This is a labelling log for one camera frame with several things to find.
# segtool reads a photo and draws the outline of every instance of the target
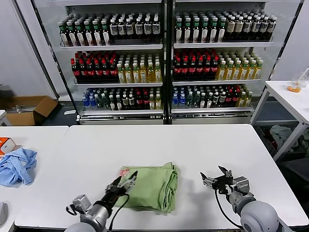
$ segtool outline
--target white tabletop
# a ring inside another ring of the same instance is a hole
[[[288,91],[290,81],[266,81],[269,92],[298,120],[309,124],[309,86],[299,93]]]
[[[0,127],[0,137],[10,137],[18,147],[23,147],[37,151],[37,165],[30,170],[30,174],[34,176],[36,182],[37,176],[43,171],[43,167],[48,165],[48,153],[57,146],[69,127]],[[25,186],[19,184],[15,187],[0,186],[0,201],[8,204],[9,215],[6,222],[0,226],[0,232],[8,232],[13,230],[14,220],[28,201],[28,196],[32,189],[32,185]]]
[[[115,218],[115,230],[234,228],[199,174],[220,176],[218,165],[231,169],[234,177],[247,177],[256,198],[271,204],[288,226],[309,222],[248,124],[72,126],[57,156],[36,179],[32,198],[15,220],[17,226],[67,228],[79,221],[65,210],[79,194],[86,194],[94,203],[122,166],[158,166],[169,161],[181,170],[176,210],[161,214],[124,208]],[[219,197],[226,214],[239,223],[225,196]]]

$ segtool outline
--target open cardboard box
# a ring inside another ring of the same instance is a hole
[[[13,126],[40,125],[49,116],[58,102],[48,96],[11,97],[0,99],[0,109],[12,109],[16,105],[35,106],[34,111],[8,113],[6,116]]]

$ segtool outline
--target green cloth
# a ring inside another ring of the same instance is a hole
[[[138,171],[135,185],[129,191],[130,199],[125,207],[142,207],[171,213],[175,209],[178,184],[178,168],[171,162],[162,167],[122,167],[120,175],[127,180]],[[121,206],[127,196],[120,197],[116,206]]]

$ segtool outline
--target drink display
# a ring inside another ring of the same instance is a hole
[[[176,12],[176,43],[271,41],[277,17],[259,12]]]
[[[70,14],[58,22],[61,46],[102,46],[159,43],[158,13]]]
[[[241,55],[216,50],[175,52],[173,77],[175,81],[228,81],[261,79],[263,60],[255,53]]]
[[[174,87],[172,109],[250,107],[252,94],[245,85]]]
[[[88,88],[82,103],[84,111],[162,109],[160,87]]]
[[[78,84],[162,82],[159,55],[75,53],[71,69]]]

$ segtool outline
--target crumpled blue shirt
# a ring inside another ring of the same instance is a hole
[[[37,152],[24,148],[5,154],[0,160],[0,185],[11,186],[18,179],[30,185],[33,179],[27,169],[35,167],[36,155]]]

